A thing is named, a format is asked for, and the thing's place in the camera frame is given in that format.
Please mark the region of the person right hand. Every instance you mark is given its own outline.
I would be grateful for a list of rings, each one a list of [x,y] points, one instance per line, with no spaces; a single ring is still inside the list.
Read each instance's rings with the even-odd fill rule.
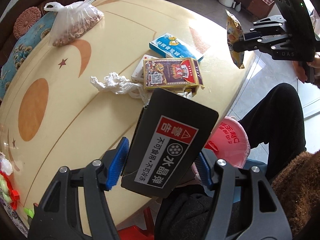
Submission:
[[[311,83],[315,85],[317,88],[320,88],[320,79],[319,79],[319,69],[320,69],[320,58],[319,53],[315,54],[313,61],[311,62],[292,62],[293,69],[297,76],[297,79],[302,83]],[[310,81],[310,73],[313,71],[314,81]]]

